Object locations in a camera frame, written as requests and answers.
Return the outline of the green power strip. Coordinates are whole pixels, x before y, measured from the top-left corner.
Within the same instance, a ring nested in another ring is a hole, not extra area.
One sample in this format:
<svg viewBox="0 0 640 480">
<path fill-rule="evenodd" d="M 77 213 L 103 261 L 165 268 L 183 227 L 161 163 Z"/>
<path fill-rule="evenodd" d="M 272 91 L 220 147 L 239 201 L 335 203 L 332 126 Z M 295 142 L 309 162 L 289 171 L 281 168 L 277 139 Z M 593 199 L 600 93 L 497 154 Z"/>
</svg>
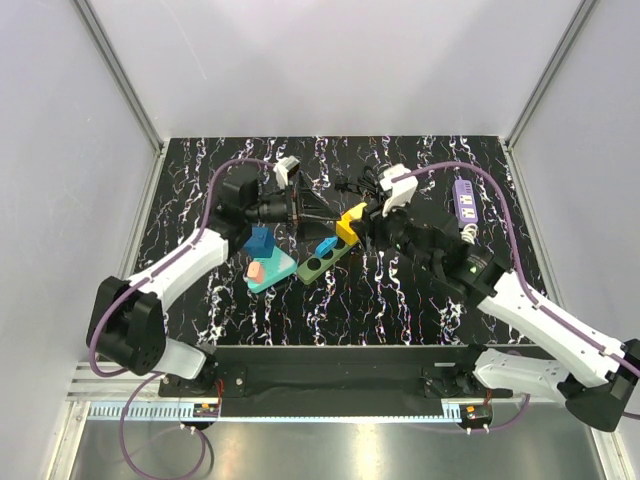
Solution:
<svg viewBox="0 0 640 480">
<path fill-rule="evenodd" d="M 336 246 L 329 250 L 324 256 L 310 256 L 298 266 L 296 270 L 298 279 L 304 285 L 310 285 L 327 270 L 331 269 L 344 255 L 349 253 L 352 248 L 353 245 L 348 245 L 343 240 L 339 240 Z"/>
</svg>

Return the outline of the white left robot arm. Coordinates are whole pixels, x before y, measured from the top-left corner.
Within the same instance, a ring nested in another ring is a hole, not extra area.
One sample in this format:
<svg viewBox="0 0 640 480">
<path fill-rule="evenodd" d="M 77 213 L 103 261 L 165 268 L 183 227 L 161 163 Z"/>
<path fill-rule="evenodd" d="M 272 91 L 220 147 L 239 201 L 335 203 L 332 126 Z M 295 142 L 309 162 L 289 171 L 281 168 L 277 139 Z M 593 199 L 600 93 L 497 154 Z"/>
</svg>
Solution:
<svg viewBox="0 0 640 480">
<path fill-rule="evenodd" d="M 272 165 L 278 188 L 262 192 L 258 169 L 268 165 L 251 158 L 225 162 L 210 180 L 201 223 L 186 240 L 147 269 L 127 279 L 110 276 L 99 285 L 86 337 L 97 376 L 112 375 L 98 366 L 104 357 L 118 365 L 117 375 L 179 377 L 196 396 L 214 388 L 213 355 L 169 338 L 165 313 L 201 277 L 237 254 L 255 224 L 284 223 L 299 240 L 314 240 L 340 218 L 311 189 L 294 158 Z"/>
</svg>

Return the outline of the light blue plug adapter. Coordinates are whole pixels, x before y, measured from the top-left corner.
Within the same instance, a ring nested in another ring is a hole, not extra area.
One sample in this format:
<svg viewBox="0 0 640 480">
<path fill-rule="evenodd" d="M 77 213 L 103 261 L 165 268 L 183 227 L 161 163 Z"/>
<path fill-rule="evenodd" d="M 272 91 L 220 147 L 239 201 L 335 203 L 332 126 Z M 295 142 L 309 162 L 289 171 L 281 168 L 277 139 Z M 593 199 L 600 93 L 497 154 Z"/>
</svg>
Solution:
<svg viewBox="0 0 640 480">
<path fill-rule="evenodd" d="M 325 238 L 316 246 L 315 255 L 317 257 L 324 257 L 328 253 L 331 253 L 333 248 L 336 246 L 337 241 L 338 241 L 337 236 L 331 236 L 331 237 Z"/>
</svg>

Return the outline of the teal triangular power strip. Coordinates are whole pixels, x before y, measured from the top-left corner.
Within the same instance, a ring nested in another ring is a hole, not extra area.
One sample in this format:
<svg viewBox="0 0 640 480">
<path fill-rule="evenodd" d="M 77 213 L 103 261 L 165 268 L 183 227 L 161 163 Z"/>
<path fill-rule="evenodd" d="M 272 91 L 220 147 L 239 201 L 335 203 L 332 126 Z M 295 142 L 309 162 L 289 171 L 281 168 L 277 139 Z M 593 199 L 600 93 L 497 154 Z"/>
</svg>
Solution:
<svg viewBox="0 0 640 480">
<path fill-rule="evenodd" d="M 273 255 L 270 258 L 253 258 L 250 263 L 252 261 L 261 262 L 266 270 L 264 282 L 261 284 L 248 280 L 245 272 L 245 282 L 248 289 L 253 293 L 260 293 L 266 290 L 294 274 L 297 270 L 296 260 L 278 247 L 274 248 Z"/>
</svg>

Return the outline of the yellow cube plug adapter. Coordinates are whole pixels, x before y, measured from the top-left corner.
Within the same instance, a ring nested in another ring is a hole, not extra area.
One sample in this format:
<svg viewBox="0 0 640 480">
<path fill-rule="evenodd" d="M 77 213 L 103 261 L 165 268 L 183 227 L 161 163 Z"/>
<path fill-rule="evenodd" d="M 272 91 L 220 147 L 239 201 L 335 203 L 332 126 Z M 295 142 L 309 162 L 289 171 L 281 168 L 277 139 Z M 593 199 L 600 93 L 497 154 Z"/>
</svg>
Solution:
<svg viewBox="0 0 640 480">
<path fill-rule="evenodd" d="M 359 221 L 362 218 L 362 214 L 366 206 L 366 202 L 361 202 L 353 206 L 352 208 L 344 212 L 340 220 L 335 224 L 337 237 L 349 246 L 353 246 L 359 242 L 358 235 L 352 228 L 351 224 L 355 221 Z"/>
</svg>

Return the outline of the pink plug adapter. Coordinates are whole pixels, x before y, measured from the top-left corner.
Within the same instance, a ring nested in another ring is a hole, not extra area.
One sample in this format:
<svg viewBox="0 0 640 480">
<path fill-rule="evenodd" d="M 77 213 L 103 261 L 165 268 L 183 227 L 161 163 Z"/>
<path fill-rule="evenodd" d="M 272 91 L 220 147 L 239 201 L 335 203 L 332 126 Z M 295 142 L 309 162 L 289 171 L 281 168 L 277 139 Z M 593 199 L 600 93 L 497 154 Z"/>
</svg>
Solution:
<svg viewBox="0 0 640 480">
<path fill-rule="evenodd" d="M 264 265 L 259 261 L 252 261 L 246 270 L 248 280 L 261 284 L 264 282 L 266 270 Z"/>
</svg>

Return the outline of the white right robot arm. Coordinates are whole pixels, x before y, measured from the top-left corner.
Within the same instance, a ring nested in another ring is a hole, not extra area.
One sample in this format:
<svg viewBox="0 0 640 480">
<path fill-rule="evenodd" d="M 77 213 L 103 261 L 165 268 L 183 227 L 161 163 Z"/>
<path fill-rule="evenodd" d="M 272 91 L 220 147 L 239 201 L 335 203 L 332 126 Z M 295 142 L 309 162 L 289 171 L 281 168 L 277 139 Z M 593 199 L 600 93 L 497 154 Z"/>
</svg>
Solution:
<svg viewBox="0 0 640 480">
<path fill-rule="evenodd" d="M 551 356 L 541 360 L 477 347 L 454 371 L 460 393 L 472 397 L 484 389 L 507 389 L 543 397 L 604 432 L 615 431 L 631 415 L 638 340 L 622 341 L 584 324 L 532 289 L 503 258 L 464 241 L 454 228 L 416 222 L 405 208 L 365 211 L 352 227 L 366 246 L 395 250 L 434 286 L 514 327 Z"/>
</svg>

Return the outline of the dark blue cube adapter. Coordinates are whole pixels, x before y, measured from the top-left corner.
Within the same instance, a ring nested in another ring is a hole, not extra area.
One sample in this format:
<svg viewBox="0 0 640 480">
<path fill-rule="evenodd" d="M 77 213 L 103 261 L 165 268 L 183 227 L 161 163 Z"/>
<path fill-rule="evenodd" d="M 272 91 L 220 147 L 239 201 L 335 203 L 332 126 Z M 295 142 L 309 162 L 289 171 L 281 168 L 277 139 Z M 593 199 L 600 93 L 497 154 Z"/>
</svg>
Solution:
<svg viewBox="0 0 640 480">
<path fill-rule="evenodd" d="M 252 258 L 270 258 L 274 248 L 274 235 L 267 227 L 254 226 L 251 237 L 244 244 L 244 250 Z"/>
</svg>

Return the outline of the purple power strip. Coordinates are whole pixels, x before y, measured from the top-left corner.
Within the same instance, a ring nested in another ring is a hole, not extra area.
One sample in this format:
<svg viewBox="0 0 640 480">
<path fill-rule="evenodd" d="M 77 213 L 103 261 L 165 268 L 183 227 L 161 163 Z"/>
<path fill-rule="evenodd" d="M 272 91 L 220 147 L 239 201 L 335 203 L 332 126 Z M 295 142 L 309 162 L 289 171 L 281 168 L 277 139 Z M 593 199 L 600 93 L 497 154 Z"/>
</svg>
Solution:
<svg viewBox="0 0 640 480">
<path fill-rule="evenodd" d="M 455 216 L 460 228 L 478 222 L 478 209 L 472 183 L 469 180 L 457 179 L 452 189 Z"/>
</svg>

